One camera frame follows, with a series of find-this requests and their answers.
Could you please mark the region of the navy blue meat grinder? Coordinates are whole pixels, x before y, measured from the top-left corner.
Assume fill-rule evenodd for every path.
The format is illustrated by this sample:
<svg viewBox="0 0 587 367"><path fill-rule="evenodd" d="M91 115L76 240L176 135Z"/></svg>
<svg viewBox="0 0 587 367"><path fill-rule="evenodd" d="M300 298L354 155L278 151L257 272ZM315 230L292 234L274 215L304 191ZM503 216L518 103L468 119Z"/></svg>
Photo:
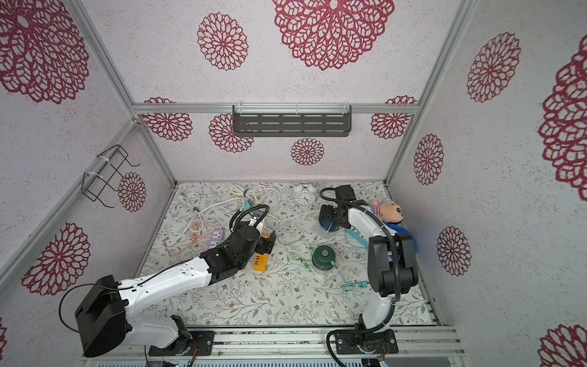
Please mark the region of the navy blue meat grinder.
<svg viewBox="0 0 587 367"><path fill-rule="evenodd" d="M330 222L319 221L319 225L327 232L336 232L339 229L338 225Z"/></svg>

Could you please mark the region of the dark green meat grinder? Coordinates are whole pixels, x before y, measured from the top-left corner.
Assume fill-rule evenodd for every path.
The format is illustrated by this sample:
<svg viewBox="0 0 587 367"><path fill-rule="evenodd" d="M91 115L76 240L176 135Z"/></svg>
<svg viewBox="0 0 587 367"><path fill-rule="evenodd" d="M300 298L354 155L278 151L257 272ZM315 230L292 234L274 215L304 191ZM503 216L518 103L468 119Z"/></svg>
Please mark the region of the dark green meat grinder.
<svg viewBox="0 0 587 367"><path fill-rule="evenodd" d="M313 250L311 261L316 269L328 271L336 264L336 253L330 246L318 246Z"/></svg>

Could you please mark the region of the teal plug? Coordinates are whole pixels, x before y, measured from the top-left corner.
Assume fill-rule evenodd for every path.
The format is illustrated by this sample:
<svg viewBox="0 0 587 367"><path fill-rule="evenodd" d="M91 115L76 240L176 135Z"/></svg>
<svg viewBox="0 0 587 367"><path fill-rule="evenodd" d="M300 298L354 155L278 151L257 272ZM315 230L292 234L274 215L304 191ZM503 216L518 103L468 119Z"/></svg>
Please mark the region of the teal plug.
<svg viewBox="0 0 587 367"><path fill-rule="evenodd" d="M249 210L249 209L251 209L252 207L253 207L253 203L252 203L252 201L251 201L251 200L245 200L245 201L244 201L244 203L243 203L243 207L242 207L242 209L243 209L244 211L246 211L246 210Z"/></svg>

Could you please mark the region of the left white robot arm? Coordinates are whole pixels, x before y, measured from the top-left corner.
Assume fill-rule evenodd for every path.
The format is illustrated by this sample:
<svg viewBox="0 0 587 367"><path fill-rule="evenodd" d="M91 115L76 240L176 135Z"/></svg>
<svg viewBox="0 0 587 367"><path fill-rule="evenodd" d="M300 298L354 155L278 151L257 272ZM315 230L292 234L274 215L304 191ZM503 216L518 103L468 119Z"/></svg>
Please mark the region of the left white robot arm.
<svg viewBox="0 0 587 367"><path fill-rule="evenodd" d="M232 278L256 254L271 253L277 236L242 226L218 246L154 275L117 281L107 275L93 284L75 311L83 356L95 358L115 348L149 347L156 356L177 356L195 338L178 315L147 317L142 311L164 299Z"/></svg>

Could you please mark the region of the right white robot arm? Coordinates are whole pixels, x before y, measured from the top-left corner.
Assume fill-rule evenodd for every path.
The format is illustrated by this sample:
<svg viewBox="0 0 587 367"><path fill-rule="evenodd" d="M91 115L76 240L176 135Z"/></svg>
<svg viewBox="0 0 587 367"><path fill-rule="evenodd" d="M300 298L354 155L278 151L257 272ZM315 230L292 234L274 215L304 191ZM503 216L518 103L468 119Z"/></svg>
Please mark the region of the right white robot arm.
<svg viewBox="0 0 587 367"><path fill-rule="evenodd" d="M401 296L418 284L414 239L408 233L394 231L375 212L376 205L355 196L349 185L326 187L319 197L328 203L321 206L319 220L344 229L355 229L368 240L368 283L373 298L352 329L327 333L330 356L342 353L380 353L383 357L398 352L397 339L389 326Z"/></svg>

